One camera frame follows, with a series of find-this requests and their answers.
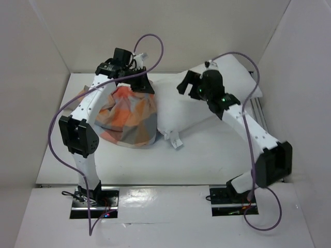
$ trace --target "black bracket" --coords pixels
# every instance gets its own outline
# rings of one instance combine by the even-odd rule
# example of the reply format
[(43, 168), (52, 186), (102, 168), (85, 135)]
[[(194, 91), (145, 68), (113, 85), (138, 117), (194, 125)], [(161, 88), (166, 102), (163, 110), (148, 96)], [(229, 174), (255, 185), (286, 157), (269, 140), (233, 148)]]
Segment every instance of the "black bracket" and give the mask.
[(63, 144), (68, 147), (69, 152), (78, 153), (84, 158), (95, 152), (99, 145), (99, 136), (85, 119), (79, 121), (71, 115), (61, 116), (58, 124)]
[(280, 143), (269, 150), (265, 148), (255, 164), (256, 184), (261, 188), (281, 180), (292, 173), (292, 146)]

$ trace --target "cable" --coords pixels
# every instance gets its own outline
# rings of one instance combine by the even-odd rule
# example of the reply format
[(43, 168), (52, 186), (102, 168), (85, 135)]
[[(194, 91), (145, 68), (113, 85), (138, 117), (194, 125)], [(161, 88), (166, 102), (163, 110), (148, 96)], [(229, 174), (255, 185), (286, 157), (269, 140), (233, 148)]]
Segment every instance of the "cable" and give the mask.
[(100, 88), (100, 87), (102, 87), (102, 86), (104, 86), (104, 85), (106, 85), (106, 84), (109, 84), (109, 83), (112, 83), (112, 82), (117, 82), (117, 81), (122, 81), (122, 80), (126, 80), (126, 79), (132, 79), (132, 78), (135, 78), (135, 77), (138, 77), (138, 76), (142, 76), (142, 75), (145, 75), (145, 74), (147, 74), (148, 72), (152, 71), (155, 67), (157, 67), (157, 65), (160, 63), (160, 61), (161, 61), (161, 59), (162, 59), (162, 57), (163, 57), (163, 52), (164, 52), (163, 42), (162, 42), (162, 40), (161, 40), (160, 37), (158, 37), (158, 36), (155, 35), (155, 34), (146, 34), (146, 35), (143, 35), (142, 37), (140, 37), (140, 39), (137, 41), (136, 45), (134, 46), (134, 51), (136, 51), (139, 42), (140, 42), (143, 38), (145, 38), (145, 37), (147, 37), (147, 36), (155, 37), (156, 39), (159, 40), (160, 45), (161, 45), (161, 53), (160, 53), (160, 57), (159, 57), (159, 59), (156, 61), (156, 63), (155, 63), (151, 68), (149, 68), (148, 70), (146, 70), (146, 71), (144, 71), (144, 72), (141, 72), (141, 73), (135, 74), (135, 75), (125, 76), (125, 77), (121, 77), (121, 78), (118, 78), (118, 79), (111, 79), (111, 80), (106, 81), (106, 82), (104, 82), (104, 83), (102, 83), (102, 84), (99, 84), (99, 85), (98, 85), (97, 87), (95, 87), (95, 88), (92, 88), (92, 89), (90, 89), (90, 90), (88, 90), (88, 91), (86, 91), (86, 92), (84, 92), (84, 93), (81, 93), (81, 94), (79, 94), (78, 96), (72, 98), (70, 101), (68, 101), (66, 104), (64, 104), (64, 105), (63, 105), (63, 106), (62, 106), (62, 107), (61, 107), (61, 108), (55, 113), (55, 115), (53, 116), (53, 118), (52, 118), (52, 120), (51, 120), (51, 123), (50, 123), (49, 129), (48, 129), (48, 135), (47, 135), (47, 138), (48, 138), (48, 146), (49, 146), (50, 151), (51, 151), (51, 153), (53, 154), (53, 156), (54, 156), (54, 157), (55, 157), (60, 163), (64, 164), (66, 167), (68, 167), (68, 168), (74, 170), (75, 172), (79, 173), (79, 174), (83, 177), (83, 179), (84, 179), (84, 182), (85, 182), (85, 185), (86, 185), (86, 192), (87, 192), (86, 195), (87, 195), (88, 234), (89, 234), (90, 236), (92, 235), (92, 232), (93, 232), (93, 228), (94, 228), (94, 226), (96, 225), (96, 223), (97, 223), (101, 218), (104, 217), (104, 215), (100, 216), (100, 217), (95, 221), (95, 223), (94, 223), (93, 226), (92, 226), (92, 224), (91, 224), (91, 203), (90, 203), (89, 188), (88, 188), (88, 183), (87, 183), (86, 176), (85, 176), (85, 174), (84, 174), (82, 171), (80, 171), (79, 169), (77, 169), (77, 168), (71, 166), (70, 164), (66, 163), (65, 161), (63, 161), (63, 160), (62, 160), (62, 159), (61, 159), (61, 158), (55, 153), (54, 148), (53, 148), (53, 145), (52, 145), (52, 141), (51, 141), (52, 131), (53, 131), (53, 128), (54, 128), (54, 125), (55, 125), (55, 122), (56, 122), (56, 118), (57, 118), (57, 116), (58, 116), (58, 115), (59, 115), (59, 114), (60, 114), (60, 113), (61, 113), (61, 112), (62, 112), (62, 111), (68, 106), (68, 105), (70, 105), (71, 103), (73, 103), (75, 100), (77, 100), (77, 99), (79, 99), (79, 98), (81, 98), (81, 97), (83, 97), (83, 96), (85, 96), (85, 95), (87, 95), (87, 94), (93, 92), (93, 91), (96, 90), (97, 88)]
[[(259, 71), (259, 68), (258, 66), (255, 64), (255, 62), (250, 58), (248, 57), (246, 54), (243, 54), (243, 53), (240, 53), (240, 52), (227, 52), (227, 53), (223, 53), (215, 58), (213, 58), (212, 60), (215, 60), (215, 59), (218, 59), (220, 57), (223, 57), (225, 55), (228, 55), (228, 54), (237, 54), (237, 55), (240, 55), (246, 59), (248, 59), (252, 65), (254, 66), (256, 72), (257, 72), (257, 75), (258, 75), (258, 78), (257, 78), (257, 83), (254, 87), (254, 89), (248, 94), (247, 98), (245, 99), (244, 101), (244, 104), (243, 104), (243, 107), (242, 107), (242, 113), (245, 112), (245, 107), (246, 107), (246, 104), (247, 102), (250, 100), (250, 98), (252, 97), (253, 93), (256, 91), (256, 89), (258, 88), (259, 86), (259, 83), (260, 83), (260, 71)], [(245, 125), (245, 129), (246, 129), (246, 134), (247, 134), (247, 140), (248, 140), (248, 145), (249, 145), (249, 152), (250, 152), (250, 160), (251, 160), (251, 164), (252, 164), (252, 179), (253, 179), (253, 185), (252, 185), (252, 189), (251, 191), (249, 192), (248, 194), (248, 200), (252, 200), (254, 198), (254, 192), (255, 192), (255, 181), (256, 181), (256, 172), (255, 172), (255, 160), (254, 160), (254, 152), (253, 152), (253, 145), (252, 145), (252, 140), (251, 140), (251, 136), (250, 136), (250, 133), (249, 133), (249, 128), (248, 128), (248, 124), (247, 124), (247, 119), (246, 119), (246, 116), (243, 114), (243, 120), (244, 120), (244, 125)], [(276, 195), (276, 193), (274, 191), (272, 191), (270, 188), (266, 188), (268, 189), (270, 192), (272, 192), (272, 194), (275, 196), (276, 198), (276, 201), (278, 203), (278, 207), (279, 207), (279, 219), (277, 221), (277, 223), (270, 227), (270, 228), (266, 228), (266, 229), (261, 229), (261, 228), (257, 228), (255, 226), (253, 226), (252, 224), (249, 223), (249, 221), (247, 220), (246, 218), (246, 213), (247, 211), (250, 209), (250, 208), (247, 208), (246, 211), (244, 212), (244, 218), (245, 218), (245, 221), (247, 222), (247, 224), (254, 228), (255, 230), (258, 230), (258, 231), (270, 231), (272, 229), (274, 229), (275, 227), (278, 226), (278, 224), (280, 223), (280, 220), (281, 220), (281, 217), (282, 217), (282, 209), (281, 209), (281, 204), (280, 204), (280, 201), (279, 201), (279, 198), (278, 196)]]
[(282, 216), (283, 216), (283, 211), (282, 211), (282, 209), (281, 209), (281, 204), (280, 204), (280, 201), (279, 201), (278, 196), (277, 196), (276, 193), (275, 193), (274, 191), (272, 191), (270, 188), (266, 187), (266, 189), (269, 190), (269, 191), (274, 195), (274, 197), (276, 198), (276, 201), (277, 201), (278, 206), (279, 206), (279, 218), (278, 218), (276, 224), (273, 225), (272, 227), (269, 227), (269, 228), (258, 228), (258, 227), (256, 227), (256, 226), (253, 226), (253, 225), (247, 220), (246, 213), (247, 213), (247, 211), (248, 211), (249, 209), (252, 208), (252, 206), (251, 206), (250, 208), (247, 208), (247, 209), (245, 210), (245, 212), (244, 212), (244, 219), (245, 219), (246, 223), (247, 223), (251, 228), (253, 228), (253, 229), (255, 229), (255, 230), (258, 230), (258, 231), (270, 231), (270, 230), (272, 230), (272, 229), (275, 229), (275, 228), (279, 225), (279, 223), (280, 223), (280, 221), (281, 221), (281, 218), (282, 218)]
[(62, 195), (65, 195), (65, 196), (71, 196), (72, 198), (74, 198), (74, 199), (76, 199), (76, 200), (78, 200), (78, 201), (80, 201), (80, 202), (83, 202), (83, 201), (84, 201), (83, 198), (78, 197), (78, 196), (76, 196), (76, 195), (74, 195), (74, 194), (72, 194), (72, 193), (70, 193), (70, 192), (68, 192), (68, 191), (62, 191), (61, 194), (62, 194)]

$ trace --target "white table surface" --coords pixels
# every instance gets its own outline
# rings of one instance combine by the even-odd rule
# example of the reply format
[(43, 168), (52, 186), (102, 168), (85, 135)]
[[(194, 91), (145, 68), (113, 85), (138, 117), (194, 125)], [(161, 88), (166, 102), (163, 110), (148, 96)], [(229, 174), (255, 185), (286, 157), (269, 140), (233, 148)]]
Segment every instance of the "white table surface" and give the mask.
[[(290, 183), (271, 187), (282, 203), (283, 218), (268, 232), (255, 231), (243, 216), (212, 217), (208, 186), (123, 187), (119, 191), (118, 219), (102, 220), (88, 236), (87, 220), (70, 220), (71, 198), (62, 190), (33, 189), (15, 248), (313, 248), (306, 222)], [(260, 228), (278, 219), (273, 195), (256, 190), (259, 215), (249, 215)]]
[[(165, 76), (148, 75), (152, 81)], [(93, 77), (93, 74), (71, 74), (62, 105), (76, 96), (84, 85), (90, 85)], [(252, 115), (251, 106), (247, 107), (247, 112)], [(95, 159), (102, 183), (224, 184), (250, 169), (248, 145), (217, 117), (181, 132), (180, 137), (184, 142), (180, 150), (175, 150), (163, 138), (144, 149), (125, 148), (100, 139)], [(53, 130), (52, 143), (56, 153), (74, 166), (71, 154), (63, 145), (58, 124)], [(36, 183), (77, 184), (78, 175), (61, 165), (48, 147)]]

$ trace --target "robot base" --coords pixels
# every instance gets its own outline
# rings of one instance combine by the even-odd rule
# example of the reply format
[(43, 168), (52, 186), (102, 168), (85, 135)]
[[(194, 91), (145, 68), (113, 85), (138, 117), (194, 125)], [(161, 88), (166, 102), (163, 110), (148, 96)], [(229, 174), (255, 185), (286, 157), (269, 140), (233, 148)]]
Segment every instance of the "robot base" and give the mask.
[(209, 186), (210, 196), (206, 197), (212, 205), (213, 216), (244, 215), (244, 209), (249, 207), (246, 214), (259, 214), (256, 199), (249, 203), (247, 194), (243, 193), (238, 198), (231, 198), (226, 185)]
[[(119, 188), (102, 186), (102, 199), (100, 203), (91, 201), (91, 218), (97, 219), (103, 213), (114, 210), (113, 212), (106, 214), (104, 218), (111, 219), (117, 218), (118, 214), (118, 196)], [(79, 196), (78, 189), (75, 190), (74, 195)], [(75, 198), (72, 200), (70, 219), (87, 219), (87, 199), (85, 201), (79, 201)]]

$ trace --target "fabric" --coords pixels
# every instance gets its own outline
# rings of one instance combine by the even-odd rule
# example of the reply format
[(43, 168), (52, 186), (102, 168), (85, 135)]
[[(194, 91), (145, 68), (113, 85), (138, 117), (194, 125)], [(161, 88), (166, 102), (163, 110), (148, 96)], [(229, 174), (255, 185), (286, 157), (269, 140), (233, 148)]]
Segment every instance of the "fabric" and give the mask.
[(157, 132), (154, 95), (136, 93), (127, 86), (117, 87), (99, 112), (94, 130), (103, 139), (120, 146), (134, 148), (153, 144)]
[[(223, 76), (225, 91), (243, 102), (256, 85), (254, 79), (233, 55), (226, 55), (215, 62)], [(197, 73), (202, 73), (204, 70), (204, 64), (191, 69)], [(187, 95), (190, 91), (189, 88), (187, 88), (185, 95), (178, 93), (176, 88), (183, 81), (186, 73), (187, 71), (184, 71), (154, 82), (158, 107), (158, 130), (165, 139), (171, 140), (174, 148), (183, 144), (179, 139), (178, 132), (214, 116), (206, 102), (191, 99)], [(252, 98), (261, 96), (262, 92), (257, 88)]]

